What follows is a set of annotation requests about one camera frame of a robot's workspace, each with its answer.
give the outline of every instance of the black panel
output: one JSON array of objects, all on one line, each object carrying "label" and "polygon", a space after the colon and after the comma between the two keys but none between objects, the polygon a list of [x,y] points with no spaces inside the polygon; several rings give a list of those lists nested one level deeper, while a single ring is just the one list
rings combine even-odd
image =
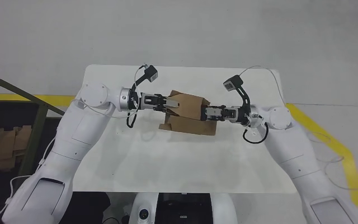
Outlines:
[{"label": "black panel", "polygon": [[160,193],[156,224],[213,224],[210,194]]}]

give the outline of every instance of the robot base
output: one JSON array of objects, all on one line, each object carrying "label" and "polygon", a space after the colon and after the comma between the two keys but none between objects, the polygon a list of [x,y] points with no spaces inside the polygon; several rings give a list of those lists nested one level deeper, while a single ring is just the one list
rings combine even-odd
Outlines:
[{"label": "robot base", "polygon": [[237,224],[229,194],[138,193],[129,224],[225,223]]}]

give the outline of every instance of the black wire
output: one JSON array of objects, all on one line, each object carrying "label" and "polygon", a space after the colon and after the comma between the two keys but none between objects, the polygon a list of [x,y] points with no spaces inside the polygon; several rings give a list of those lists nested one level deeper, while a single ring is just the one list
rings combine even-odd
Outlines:
[{"label": "black wire", "polygon": [[127,126],[128,126],[128,128],[132,128],[134,126],[135,120],[136,120],[136,114],[134,114],[134,117],[133,117],[133,120],[132,120],[131,124],[129,124],[129,117],[127,117]]},{"label": "black wire", "polygon": [[266,140],[267,138],[267,135],[269,134],[269,126],[267,125],[267,123],[265,122],[265,127],[266,127],[266,133],[265,133],[265,136],[263,137],[263,139],[261,139],[261,141],[259,142],[251,142],[249,141],[246,137],[245,137],[245,134],[247,132],[247,129],[245,129],[244,133],[242,134],[242,137],[243,139],[248,142],[248,143],[251,143],[251,144],[260,144],[261,142],[263,142],[264,140]]},{"label": "black wire", "polygon": [[[133,84],[132,85],[132,88],[130,89],[130,90],[132,90],[133,92],[135,91],[135,84]],[[133,117],[133,120],[132,120],[132,123],[131,124],[129,124],[129,115],[130,115],[130,113],[127,113],[127,120],[126,120],[126,124],[127,124],[127,127],[128,128],[133,128],[133,126],[134,126],[134,122],[135,122],[135,120],[136,120],[136,114],[134,114],[134,117]]]},{"label": "black wire", "polygon": [[106,219],[102,222],[102,224],[105,223],[107,220],[110,220],[110,219],[113,219],[113,220],[117,221],[118,224],[120,224],[119,221],[118,221],[115,217],[106,218]]}]

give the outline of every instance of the black cable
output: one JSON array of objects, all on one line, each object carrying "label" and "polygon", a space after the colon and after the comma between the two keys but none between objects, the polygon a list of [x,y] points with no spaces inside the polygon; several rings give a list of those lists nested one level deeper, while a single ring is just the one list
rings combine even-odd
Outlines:
[{"label": "black cable", "polygon": [[132,120],[131,124],[129,124],[129,117],[127,117],[127,127],[128,128],[133,128],[135,120],[136,120],[136,114],[134,114],[134,117],[133,117],[133,120]]},{"label": "black cable", "polygon": [[[140,69],[142,69],[142,68],[144,68],[144,65],[140,66],[140,67],[138,68],[138,70],[140,70]],[[135,85],[139,85],[140,82],[143,81],[143,80],[140,80],[141,78],[143,78],[143,76],[141,76],[138,80],[135,81],[135,83],[132,85],[132,88],[131,88],[130,90],[132,90],[133,92],[135,91]],[[129,115],[130,115],[130,112],[127,113],[127,116],[128,116],[128,117],[127,117],[127,120],[126,120],[127,127],[128,127],[128,128],[133,128],[134,122],[135,122],[135,120],[136,120],[136,114],[134,114],[134,117],[133,117],[133,120],[132,120],[132,123],[131,123],[131,124],[129,124]]]},{"label": "black cable", "polygon": [[261,139],[261,141],[259,142],[251,142],[249,141],[246,137],[245,137],[245,134],[247,132],[247,129],[245,129],[244,133],[242,134],[242,137],[243,139],[248,142],[248,143],[251,143],[251,144],[260,144],[261,142],[263,142],[264,140],[266,140],[267,138],[267,135],[269,134],[269,126],[267,125],[267,123],[265,122],[265,127],[266,127],[266,133],[265,133],[265,136],[263,137],[263,139]]},{"label": "black cable", "polygon": [[102,222],[102,224],[105,223],[107,220],[110,220],[110,219],[113,219],[113,220],[117,221],[118,224],[120,224],[119,221],[118,221],[115,217],[106,218],[106,219]]}]

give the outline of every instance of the gray floor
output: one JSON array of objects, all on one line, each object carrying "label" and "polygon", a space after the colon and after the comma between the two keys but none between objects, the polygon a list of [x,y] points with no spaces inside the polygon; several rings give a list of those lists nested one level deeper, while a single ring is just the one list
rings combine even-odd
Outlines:
[{"label": "gray floor", "polygon": [[[32,94],[75,95],[90,64],[143,62],[277,69],[287,102],[303,104],[357,161],[356,0],[0,1],[0,78]],[[328,173],[346,186],[340,164]],[[124,213],[133,196],[111,195],[106,214]],[[242,223],[304,222],[297,195],[235,197]]]}]

